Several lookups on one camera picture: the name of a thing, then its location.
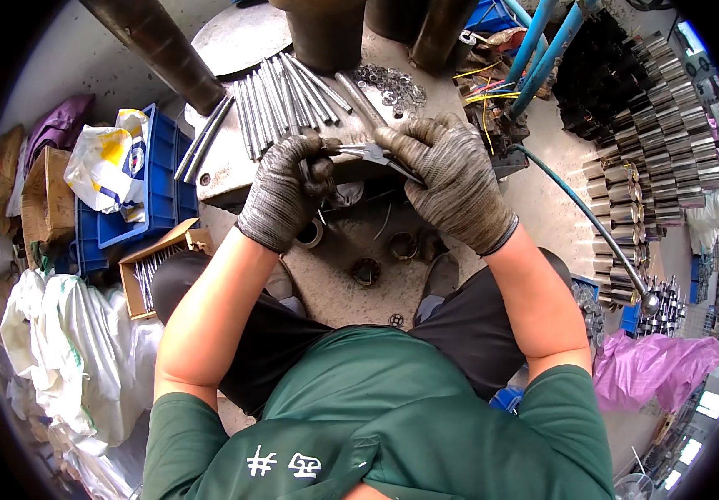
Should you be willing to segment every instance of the leg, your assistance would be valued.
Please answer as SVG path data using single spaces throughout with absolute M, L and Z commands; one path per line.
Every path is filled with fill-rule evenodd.
M 205 254 L 186 251 L 168 257 L 158 267 L 151 292 L 157 317 L 164 324 L 209 261 Z M 263 292 L 248 317 L 234 362 L 220 382 L 221 392 L 247 415 L 259 418 L 282 376 L 332 330 L 295 314 Z
M 543 248 L 540 251 L 570 288 L 571 273 L 562 259 Z M 459 366 L 485 401 L 526 362 L 514 341 L 501 290 L 486 267 L 409 333 L 433 344 Z

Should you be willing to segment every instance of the gray work glove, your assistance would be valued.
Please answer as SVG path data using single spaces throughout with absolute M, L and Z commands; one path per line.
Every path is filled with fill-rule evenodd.
M 315 158 L 322 153 L 325 139 L 312 129 L 304 133 L 289 136 L 265 153 L 234 224 L 241 233 L 278 254 L 290 249 L 293 238 L 334 189 L 334 163 L 328 157 Z M 305 158 L 311 158 L 310 182 L 303 182 L 298 172 L 298 163 Z
M 476 129 L 452 113 L 376 129 L 376 143 L 417 172 L 427 188 L 406 181 L 406 196 L 431 225 L 479 255 L 501 248 L 518 225 L 505 205 Z

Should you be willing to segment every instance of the green shirt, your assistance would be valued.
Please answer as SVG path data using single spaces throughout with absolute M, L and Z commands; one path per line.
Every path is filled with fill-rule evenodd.
M 613 498 L 592 380 L 555 366 L 519 414 L 490 408 L 433 345 L 380 326 L 339 330 L 279 382 L 263 420 L 229 438 L 174 393 L 151 411 L 143 498 L 329 498 L 364 481 L 398 500 Z

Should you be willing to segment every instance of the purple fabric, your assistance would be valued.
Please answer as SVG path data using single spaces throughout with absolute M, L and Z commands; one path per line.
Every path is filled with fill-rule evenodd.
M 95 94 L 68 97 L 37 120 L 29 134 L 29 145 L 26 148 L 26 174 L 45 146 L 50 145 L 65 151 L 73 150 L 94 100 Z
M 618 330 L 595 357 L 593 386 L 601 410 L 638 411 L 656 395 L 663 410 L 673 412 L 718 365 L 715 337 L 634 340 Z

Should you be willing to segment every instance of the worker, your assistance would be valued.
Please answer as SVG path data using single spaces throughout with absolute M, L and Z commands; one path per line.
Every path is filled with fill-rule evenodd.
M 456 259 L 436 257 L 408 332 L 305 317 L 279 255 L 333 164 L 316 135 L 271 147 L 211 260 L 176 254 L 154 278 L 143 498 L 613 498 L 570 277 L 505 204 L 478 132 L 446 114 L 374 138 L 425 181 L 405 185 L 414 209 L 486 267 L 457 288 Z M 518 414 L 491 408 L 524 363 Z M 218 388 L 257 423 L 226 435 Z

